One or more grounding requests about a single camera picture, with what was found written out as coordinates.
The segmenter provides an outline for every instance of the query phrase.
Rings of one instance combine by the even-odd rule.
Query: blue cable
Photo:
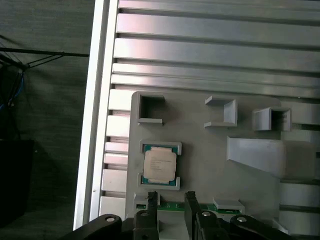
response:
[[[24,88],[24,83],[25,83],[24,75],[22,74],[20,87],[19,87],[18,91],[16,92],[16,94],[14,95],[14,97],[11,98],[9,102],[11,102],[14,98],[16,98],[22,92],[22,89]],[[4,106],[5,106],[5,104],[3,103],[0,106],[0,111],[4,108]]]

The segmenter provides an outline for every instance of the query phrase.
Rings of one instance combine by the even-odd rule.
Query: metal frame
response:
[[[116,22],[118,14],[118,0],[110,0],[108,11],[108,23],[105,39],[105,55],[103,59],[102,81],[101,81],[101,95],[100,105],[97,121],[97,133],[95,144],[95,158],[93,167],[93,179],[92,179],[92,193],[90,203],[90,215],[89,220],[93,220],[98,217],[100,209],[100,196],[102,185],[102,170],[104,160],[104,149],[106,144],[106,130],[108,119],[108,106],[110,95],[110,80],[113,64],[113,50],[116,36]]]
[[[95,2],[75,197],[74,230],[89,221],[108,9],[109,1]]]
[[[139,19],[150,22],[135,25],[128,21]],[[208,19],[208,24],[202,22],[204,19]],[[184,20],[194,25],[184,27]],[[175,24],[162,27],[167,25],[161,23]],[[215,32],[217,29],[212,29],[215,24],[211,23],[221,26],[223,31]],[[137,90],[180,92],[184,89],[277,97],[282,107],[292,109],[293,129],[283,132],[281,139],[310,142],[320,152],[317,131],[320,84],[316,64],[320,45],[314,40],[320,36],[319,23],[320,4],[315,1],[97,1],[74,228],[100,214],[112,212],[113,206],[122,213],[131,96]],[[199,24],[206,29],[200,34],[192,31],[198,30]],[[238,25],[247,34],[237,35],[232,26]],[[305,27],[307,37],[301,34]],[[260,30],[269,33],[267,38],[248,34]],[[282,38],[272,34],[274,31],[290,37]],[[161,51],[153,51],[157,46],[162,47]],[[213,50],[221,54],[222,62],[219,58],[211,61]],[[234,54],[236,58],[228,61]],[[252,56],[259,60],[251,63]],[[263,61],[261,56],[269,58]],[[116,192],[115,186],[107,182],[112,174],[121,186]],[[311,213],[305,215],[308,220]]]

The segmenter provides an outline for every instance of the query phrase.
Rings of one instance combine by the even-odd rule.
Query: bolt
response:
[[[210,215],[211,215],[211,213],[210,213],[210,212],[208,212],[208,211],[204,211],[204,212],[202,213],[202,215],[203,215],[203,216],[205,216],[205,217],[208,217],[208,216],[210,216]]]
[[[245,223],[247,221],[243,216],[238,217],[237,220],[241,223]]]
[[[115,219],[113,217],[107,217],[105,220],[107,222],[113,222]]]

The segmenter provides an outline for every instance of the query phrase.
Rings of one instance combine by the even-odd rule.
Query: floor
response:
[[[88,54],[93,12],[88,0],[0,0],[0,42]],[[45,57],[15,56],[23,63]],[[1,240],[55,240],[72,231],[88,63],[63,57],[25,74],[12,111],[22,139],[35,141],[30,193],[27,212],[0,229]]]

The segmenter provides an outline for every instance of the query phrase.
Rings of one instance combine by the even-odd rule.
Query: black mechanical arm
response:
[[[67,234],[60,240],[159,240],[158,194],[148,193],[146,210],[122,222],[113,214],[102,215]],[[208,210],[201,210],[194,191],[184,196],[184,221],[190,240],[293,240],[290,235],[248,215],[235,215],[224,221]]]

